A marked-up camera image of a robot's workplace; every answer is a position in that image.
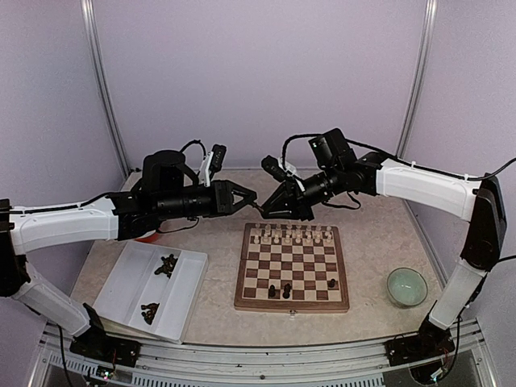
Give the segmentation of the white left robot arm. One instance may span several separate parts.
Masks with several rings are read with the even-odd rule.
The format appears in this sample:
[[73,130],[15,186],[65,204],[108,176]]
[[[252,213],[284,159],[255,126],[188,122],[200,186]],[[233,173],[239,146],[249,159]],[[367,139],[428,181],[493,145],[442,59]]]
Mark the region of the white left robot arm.
[[146,156],[141,178],[128,191],[102,193],[86,202],[60,206],[11,206],[1,201],[1,295],[17,299],[65,329],[98,359],[113,342],[97,312],[64,294],[27,262],[28,252],[92,240],[138,239],[177,218],[228,216],[252,204],[255,191],[215,180],[225,148],[213,147],[199,172],[185,153],[162,150]]

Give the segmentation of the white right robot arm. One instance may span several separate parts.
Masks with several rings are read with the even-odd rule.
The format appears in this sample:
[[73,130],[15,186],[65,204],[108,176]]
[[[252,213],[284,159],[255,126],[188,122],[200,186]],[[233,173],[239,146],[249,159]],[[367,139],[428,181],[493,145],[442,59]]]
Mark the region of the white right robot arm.
[[263,218],[311,221],[313,206],[327,204],[341,193],[362,193],[416,202],[468,223],[460,259],[412,341],[417,356],[432,356],[443,346],[443,333],[474,300],[501,259],[507,221],[496,173],[483,177],[447,173],[406,162],[375,147],[358,157],[353,141],[339,128],[306,138],[318,174],[300,178],[285,156],[266,156],[261,161],[263,170],[280,184],[263,204]]

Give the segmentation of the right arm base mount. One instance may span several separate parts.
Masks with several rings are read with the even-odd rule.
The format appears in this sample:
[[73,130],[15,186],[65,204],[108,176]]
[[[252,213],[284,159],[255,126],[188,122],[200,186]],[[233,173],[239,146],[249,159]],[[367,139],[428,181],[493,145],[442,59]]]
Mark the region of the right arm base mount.
[[450,328],[442,329],[425,318],[415,335],[397,335],[384,343],[390,366],[430,359],[454,352]]

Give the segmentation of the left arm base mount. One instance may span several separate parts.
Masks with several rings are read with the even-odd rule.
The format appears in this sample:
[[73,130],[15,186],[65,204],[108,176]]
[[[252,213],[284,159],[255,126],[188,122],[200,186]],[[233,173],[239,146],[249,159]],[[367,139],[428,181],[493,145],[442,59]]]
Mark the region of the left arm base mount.
[[94,308],[86,303],[83,306],[89,317],[89,328],[85,333],[73,337],[69,350],[90,359],[134,368],[141,344],[132,339],[108,335]]

